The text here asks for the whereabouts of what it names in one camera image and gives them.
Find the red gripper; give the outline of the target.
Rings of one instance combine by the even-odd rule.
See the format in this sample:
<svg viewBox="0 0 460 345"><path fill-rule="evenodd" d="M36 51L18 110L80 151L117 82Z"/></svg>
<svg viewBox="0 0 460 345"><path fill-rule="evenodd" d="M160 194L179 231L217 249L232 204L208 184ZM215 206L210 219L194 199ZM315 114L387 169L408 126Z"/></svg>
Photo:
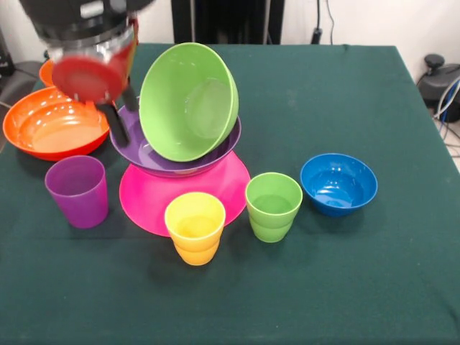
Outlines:
<svg viewBox="0 0 460 345"><path fill-rule="evenodd" d="M52 82L65 95L80 102L93 102L109 124L120 147L129 144L129 135L111 102L120 97L129 111L138 111L137 95L129 83L138 45L137 18L128 18L114 36L101 42L82 42L52 47Z"/></svg>

